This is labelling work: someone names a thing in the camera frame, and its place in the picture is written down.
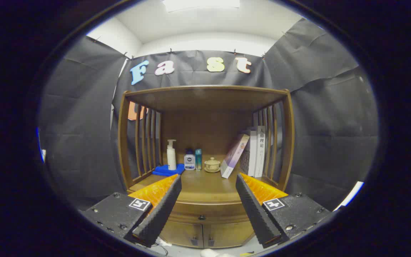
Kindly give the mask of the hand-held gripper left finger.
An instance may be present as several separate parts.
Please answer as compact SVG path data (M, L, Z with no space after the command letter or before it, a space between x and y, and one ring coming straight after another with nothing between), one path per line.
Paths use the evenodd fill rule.
M114 192L82 214L114 237L151 247L181 192L181 176L161 179L131 194Z

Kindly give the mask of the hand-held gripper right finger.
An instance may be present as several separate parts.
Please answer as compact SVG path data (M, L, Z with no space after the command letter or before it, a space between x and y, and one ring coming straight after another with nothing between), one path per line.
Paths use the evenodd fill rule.
M264 248L306 233L331 213L301 192L287 194L243 173L238 174L235 188Z

